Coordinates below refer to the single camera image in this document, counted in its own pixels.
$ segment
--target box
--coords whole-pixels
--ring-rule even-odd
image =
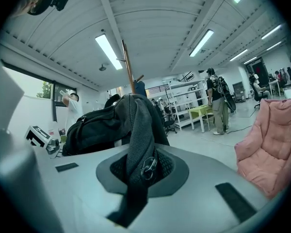
[[[38,126],[29,126],[25,138],[30,141],[31,145],[47,148],[52,138],[49,134],[45,133]]]

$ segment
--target zipper pull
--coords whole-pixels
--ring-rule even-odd
[[[82,118],[82,121],[81,121],[81,124],[82,124],[85,121],[86,116],[82,116],[81,118]]]

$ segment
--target shelving unit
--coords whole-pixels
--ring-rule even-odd
[[[196,102],[202,100],[203,104],[207,104],[206,89],[207,89],[206,80],[198,80],[198,81],[186,82],[186,83],[175,84],[175,85],[169,84],[169,90],[166,91],[166,93],[170,94],[171,100],[174,104],[174,105],[170,105],[170,101],[168,99],[169,107],[170,107],[170,111],[173,111],[173,108],[176,111],[175,113],[172,113],[172,115],[173,115],[173,119],[176,120],[175,126],[180,128],[180,130],[183,126],[191,124],[191,120],[189,118],[189,108],[194,108],[198,106],[198,104],[196,106],[194,105],[194,103],[196,104]],[[200,98],[186,100],[186,101],[179,101],[184,96],[192,96],[193,93],[197,93]],[[181,106],[183,105],[188,105],[188,106],[186,106],[186,108],[181,110]],[[193,120],[193,122],[196,122],[196,121],[199,121],[199,118],[195,118]]]

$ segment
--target window frame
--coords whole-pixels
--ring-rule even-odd
[[[59,83],[55,80],[50,80],[48,78],[44,78],[40,75],[37,75],[37,74],[34,74],[32,72],[29,72],[29,71],[26,71],[24,69],[21,69],[19,67],[16,67],[12,64],[9,64],[9,63],[6,63],[5,61],[1,60],[2,63],[3,63],[3,66],[8,68],[8,69],[11,69],[13,71],[16,71],[16,72],[19,72],[19,73],[22,73],[22,74],[25,74],[27,76],[30,76],[30,77],[33,77],[33,78],[36,78],[36,79],[39,79],[39,80],[42,80],[42,81],[46,81],[48,83],[51,83],[52,84],[52,91],[51,91],[51,95],[50,95],[50,100],[52,101],[52,114],[53,114],[53,121],[56,121],[57,122],[57,116],[56,116],[56,107],[66,107],[65,104],[63,102],[58,102],[58,101],[55,101],[55,87],[56,85],[58,86],[62,86],[66,89],[69,89],[69,90],[73,90],[73,91],[76,91],[76,94],[77,94],[77,89],[76,88],[73,88],[73,87],[70,87],[68,85],[65,85],[65,84],[62,84],[62,83]]]

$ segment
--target sneaker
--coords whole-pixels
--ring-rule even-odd
[[[214,131],[213,134],[218,135],[218,134],[220,134],[220,133],[218,133],[217,131]]]

